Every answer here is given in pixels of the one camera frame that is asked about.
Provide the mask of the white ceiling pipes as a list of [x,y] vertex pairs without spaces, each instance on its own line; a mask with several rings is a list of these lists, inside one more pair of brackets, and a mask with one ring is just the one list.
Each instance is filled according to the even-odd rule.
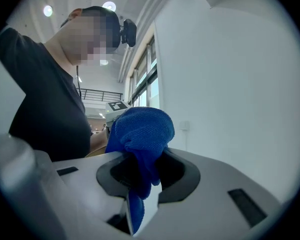
[[129,47],[128,45],[125,48],[125,52],[122,58],[122,62],[120,65],[120,70],[118,74],[118,83],[123,82],[123,77],[125,74],[125,70],[127,68],[127,64],[129,63],[130,57],[133,51],[137,48],[137,46],[141,42],[141,38],[143,35],[143,31],[147,28],[146,24],[149,21],[149,18],[153,15],[155,9],[158,7],[159,0],[147,0],[140,11],[140,14],[135,22],[136,24],[136,42],[134,47]]

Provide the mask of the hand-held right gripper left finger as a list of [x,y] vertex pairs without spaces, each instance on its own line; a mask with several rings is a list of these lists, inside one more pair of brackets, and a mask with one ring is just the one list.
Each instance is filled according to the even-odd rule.
[[0,134],[0,192],[40,240],[134,240],[109,224],[127,204],[96,179],[95,158],[53,163],[25,141]]

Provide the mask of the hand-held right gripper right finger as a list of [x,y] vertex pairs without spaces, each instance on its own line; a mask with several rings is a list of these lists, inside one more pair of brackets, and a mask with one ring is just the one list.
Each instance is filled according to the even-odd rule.
[[233,166],[174,148],[156,160],[162,191],[140,240],[253,240],[280,208]]

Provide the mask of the large window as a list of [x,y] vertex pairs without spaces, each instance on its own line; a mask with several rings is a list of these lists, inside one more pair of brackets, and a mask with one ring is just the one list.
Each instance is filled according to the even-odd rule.
[[146,44],[129,79],[128,104],[132,107],[160,107],[155,38]]

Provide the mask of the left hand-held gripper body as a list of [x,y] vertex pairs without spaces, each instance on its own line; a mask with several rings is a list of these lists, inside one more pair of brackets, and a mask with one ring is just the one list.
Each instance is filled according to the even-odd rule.
[[113,123],[119,118],[126,110],[130,109],[131,106],[121,101],[108,102],[105,104],[105,126],[106,133],[109,135]]

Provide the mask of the black railing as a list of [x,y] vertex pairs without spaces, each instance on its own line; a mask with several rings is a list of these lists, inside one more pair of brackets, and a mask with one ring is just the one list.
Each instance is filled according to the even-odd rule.
[[77,88],[81,98],[86,101],[97,101],[97,102],[119,102],[122,100],[123,94],[118,92],[95,90],[95,89],[86,89]]

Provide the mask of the person's black shirt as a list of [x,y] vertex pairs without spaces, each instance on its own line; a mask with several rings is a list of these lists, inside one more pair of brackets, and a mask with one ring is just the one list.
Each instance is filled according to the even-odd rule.
[[91,128],[73,77],[42,43],[7,25],[0,33],[0,61],[25,93],[9,133],[53,162],[85,157]]

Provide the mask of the blue cloth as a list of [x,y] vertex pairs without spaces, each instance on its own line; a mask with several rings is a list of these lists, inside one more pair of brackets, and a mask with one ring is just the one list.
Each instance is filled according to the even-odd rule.
[[151,193],[152,186],[161,183],[156,160],[174,138],[175,129],[170,116],[153,107],[131,107],[112,124],[106,153],[132,153],[140,173],[139,186],[132,187],[128,194],[132,230],[135,234],[145,214],[144,200]]

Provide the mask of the person's left forearm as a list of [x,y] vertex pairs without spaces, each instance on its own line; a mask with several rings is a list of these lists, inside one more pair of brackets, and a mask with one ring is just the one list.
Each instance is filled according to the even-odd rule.
[[90,136],[90,152],[94,152],[101,148],[106,147],[108,144],[108,133],[106,130],[95,133]]

